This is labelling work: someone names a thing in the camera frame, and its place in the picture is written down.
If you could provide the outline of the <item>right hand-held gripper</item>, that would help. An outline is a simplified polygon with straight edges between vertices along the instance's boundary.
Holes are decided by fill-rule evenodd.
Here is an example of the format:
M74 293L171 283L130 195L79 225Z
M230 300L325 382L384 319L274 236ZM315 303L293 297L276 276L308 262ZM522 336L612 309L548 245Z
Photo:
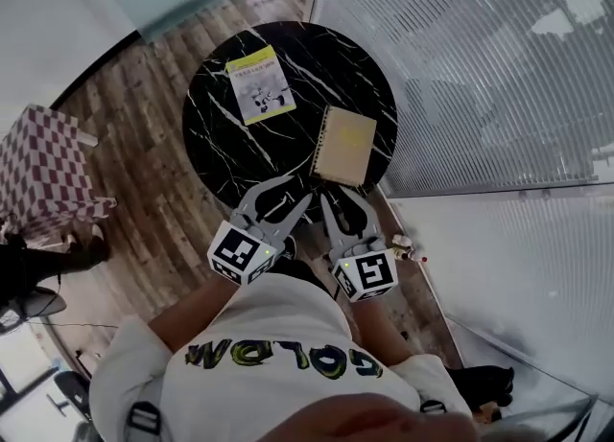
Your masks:
M398 285L397 267L373 207L353 190L341 186L339 191L338 221L327 196L320 197L332 275L350 302L365 301Z

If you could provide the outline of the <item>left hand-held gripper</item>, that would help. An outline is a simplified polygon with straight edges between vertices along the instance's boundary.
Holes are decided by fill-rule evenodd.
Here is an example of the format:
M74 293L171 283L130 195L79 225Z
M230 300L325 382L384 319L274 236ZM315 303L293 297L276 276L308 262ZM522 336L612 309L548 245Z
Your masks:
M245 286L277 262L285 239L309 207L312 194L307 193L300 201L285 195L264 218L257 212L256 201L293 178L292 175L277 176L247 190L230 221L221 223L208 248L207 259L214 271L238 286ZM271 220L280 210L284 215Z

